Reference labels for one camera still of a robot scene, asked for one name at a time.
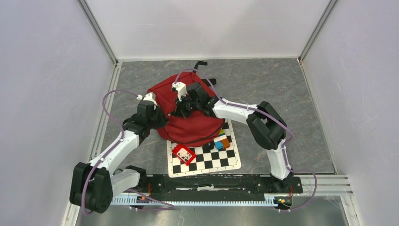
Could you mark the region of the red backpack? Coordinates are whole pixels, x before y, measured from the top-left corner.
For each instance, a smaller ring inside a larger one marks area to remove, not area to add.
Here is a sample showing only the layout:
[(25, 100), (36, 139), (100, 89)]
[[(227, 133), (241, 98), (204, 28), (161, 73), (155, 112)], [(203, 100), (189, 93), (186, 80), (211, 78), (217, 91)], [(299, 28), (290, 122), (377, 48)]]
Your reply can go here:
[(187, 88), (194, 82), (200, 82), (208, 93), (215, 94), (210, 86), (215, 85), (216, 80), (201, 79), (196, 71), (199, 65), (207, 65), (207, 62), (198, 61), (192, 71), (170, 76), (147, 90), (156, 95), (156, 102), (169, 119), (165, 127), (157, 129), (160, 137), (165, 140), (186, 146), (202, 146), (212, 142), (225, 123), (224, 119), (208, 117), (199, 111), (194, 111), (188, 118), (171, 115), (176, 109), (177, 93), (172, 91), (172, 83), (175, 80), (185, 83)]

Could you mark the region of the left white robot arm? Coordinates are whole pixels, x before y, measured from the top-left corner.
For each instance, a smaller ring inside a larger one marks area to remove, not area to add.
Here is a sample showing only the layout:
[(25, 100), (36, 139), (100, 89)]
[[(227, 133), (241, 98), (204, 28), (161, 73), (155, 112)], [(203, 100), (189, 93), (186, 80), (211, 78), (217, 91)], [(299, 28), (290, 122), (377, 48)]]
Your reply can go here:
[(117, 175), (113, 173), (149, 136), (151, 129), (159, 129), (167, 122), (154, 101), (141, 100), (137, 112), (123, 122), (117, 138), (95, 159), (74, 167), (69, 202), (82, 207), (86, 214), (104, 213), (120, 193), (130, 188), (144, 191), (148, 186), (144, 169), (129, 166)]

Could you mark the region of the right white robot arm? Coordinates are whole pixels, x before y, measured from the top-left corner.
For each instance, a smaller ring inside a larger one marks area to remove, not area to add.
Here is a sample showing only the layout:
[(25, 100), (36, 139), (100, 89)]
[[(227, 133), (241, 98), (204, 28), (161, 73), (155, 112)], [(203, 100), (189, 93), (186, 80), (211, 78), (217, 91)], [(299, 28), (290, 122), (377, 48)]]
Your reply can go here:
[(288, 128), (268, 102), (244, 105), (218, 95), (211, 97), (199, 82), (189, 86), (182, 82), (174, 82), (172, 91), (177, 93), (176, 109), (171, 113), (173, 116), (187, 118), (192, 112), (199, 111), (204, 116), (246, 124), (256, 143), (267, 152), (273, 189), (284, 192), (290, 187), (294, 173), (285, 152)]

